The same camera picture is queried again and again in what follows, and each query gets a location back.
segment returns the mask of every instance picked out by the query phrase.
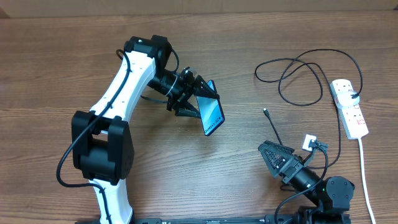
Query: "wooden table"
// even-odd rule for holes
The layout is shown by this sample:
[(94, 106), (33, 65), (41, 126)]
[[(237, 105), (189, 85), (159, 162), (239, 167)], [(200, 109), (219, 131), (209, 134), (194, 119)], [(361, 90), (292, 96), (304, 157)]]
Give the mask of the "wooden table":
[[(195, 67), (213, 79), (226, 122), (205, 137), (199, 119), (177, 118), (165, 105), (141, 100), (130, 122), (136, 156), (127, 178), (136, 217), (258, 217), (273, 213), (291, 192), (279, 190), (257, 151), (276, 141), (262, 109), (272, 116), (285, 145), (301, 152), (305, 133), (338, 152), (336, 113), (325, 92), (321, 102), (293, 106), (277, 84), (254, 78), (257, 64), (295, 57), (316, 48), (340, 49), (361, 66), (361, 108), (370, 134), (364, 137), (366, 177), (378, 223), (398, 222), (398, 13), (308, 12), (182, 16), (86, 17), (0, 20), (0, 223), (73, 223), (98, 218), (93, 189), (66, 189), (55, 178), (71, 143), (70, 121), (88, 111), (120, 66), (114, 51), (132, 35), (169, 38), (180, 68)], [(334, 52), (303, 60), (322, 66), (330, 81), (346, 78), (359, 89), (353, 63)], [(261, 77), (277, 79), (288, 62), (263, 67)], [(167, 68), (174, 68), (171, 57)], [(302, 69), (282, 83), (286, 97), (310, 102), (319, 96), (316, 79)], [(146, 96), (161, 98), (147, 88)], [(318, 156), (313, 165), (322, 165)], [(357, 141), (342, 130), (342, 154), (327, 176), (342, 175), (356, 185), (349, 214), (370, 223), (364, 201)], [(71, 157), (62, 170), (69, 183), (86, 182)], [(281, 213), (295, 212), (307, 199)]]

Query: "white cable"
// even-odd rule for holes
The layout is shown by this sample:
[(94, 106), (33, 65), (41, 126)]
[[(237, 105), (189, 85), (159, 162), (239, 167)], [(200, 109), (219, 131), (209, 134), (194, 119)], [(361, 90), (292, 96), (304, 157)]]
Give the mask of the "white cable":
[(362, 147), (361, 138), (358, 138), (358, 143), (359, 143), (359, 154), (361, 156), (361, 175), (362, 175), (362, 185), (363, 185), (363, 192), (365, 194), (366, 206), (368, 207), (368, 211), (369, 211), (369, 215), (371, 216), (372, 224), (376, 224), (376, 220), (374, 219), (373, 211), (371, 208), (371, 203), (369, 201), (368, 188), (366, 187), (365, 165), (364, 165), (364, 159), (363, 159), (363, 147)]

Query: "phone screen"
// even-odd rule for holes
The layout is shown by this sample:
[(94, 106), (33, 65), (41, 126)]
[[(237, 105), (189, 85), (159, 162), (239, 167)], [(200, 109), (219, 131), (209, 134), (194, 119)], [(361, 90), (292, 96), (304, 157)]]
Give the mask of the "phone screen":
[[(209, 80), (207, 84), (217, 92), (213, 80)], [(225, 121), (220, 100), (198, 96), (197, 101), (205, 136), (209, 136)]]

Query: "robotic arm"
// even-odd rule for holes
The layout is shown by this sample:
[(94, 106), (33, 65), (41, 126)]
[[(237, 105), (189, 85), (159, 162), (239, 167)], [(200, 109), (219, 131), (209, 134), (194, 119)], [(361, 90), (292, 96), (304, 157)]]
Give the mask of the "robotic arm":
[(349, 202), (354, 195), (354, 184), (344, 177), (323, 180), (307, 165), (315, 156), (315, 149), (325, 153), (328, 145), (307, 135), (303, 149), (310, 151), (305, 159), (294, 155), (294, 149), (265, 141), (258, 150), (273, 177), (281, 176), (284, 184), (291, 185), (297, 193), (303, 192), (316, 207), (300, 207), (294, 215), (266, 215), (266, 224), (350, 224)]
[[(104, 201), (100, 189), (95, 188), (101, 218), (90, 223), (127, 224), (134, 220), (126, 188), (126, 177), (134, 158), (128, 123), (147, 85), (168, 97), (167, 109), (175, 110), (176, 116), (201, 118), (199, 111), (187, 101), (192, 95), (220, 98), (201, 76), (195, 78), (189, 67), (179, 74), (166, 70), (171, 51), (166, 37), (154, 35), (151, 40), (132, 37), (124, 45), (121, 67), (108, 90), (90, 112), (77, 111), (73, 116), (72, 141), (83, 135), (73, 148), (73, 164), (90, 183), (100, 185), (106, 195)], [(124, 80), (128, 69), (129, 76)], [(116, 99), (102, 114), (121, 85), (123, 88)], [(95, 119), (98, 120), (95, 125), (83, 132)], [(108, 141), (93, 137), (99, 133), (107, 134)]]

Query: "power strip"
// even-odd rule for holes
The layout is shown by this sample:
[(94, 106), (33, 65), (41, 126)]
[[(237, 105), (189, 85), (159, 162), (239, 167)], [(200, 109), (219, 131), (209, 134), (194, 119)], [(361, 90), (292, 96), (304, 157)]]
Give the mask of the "power strip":
[(359, 96), (352, 98), (356, 92), (353, 90), (353, 85), (349, 80), (339, 79), (335, 80), (330, 84), (331, 91), (333, 93), (333, 99), (338, 107), (340, 118), (343, 120), (344, 130), (348, 139), (358, 139), (359, 143), (359, 155), (361, 158), (361, 176), (363, 190), (365, 194), (366, 206), (368, 207), (369, 215), (371, 217), (372, 224), (376, 224), (374, 219), (371, 204), (369, 202), (368, 188), (366, 187), (365, 178), (365, 165), (363, 156), (363, 146), (361, 138), (369, 133), (368, 127), (365, 123), (365, 118), (359, 107)]
[(355, 94), (349, 80), (339, 79), (330, 84), (338, 111), (343, 120), (344, 130), (348, 139), (358, 139), (369, 133), (365, 118), (359, 107), (359, 97), (352, 99)]

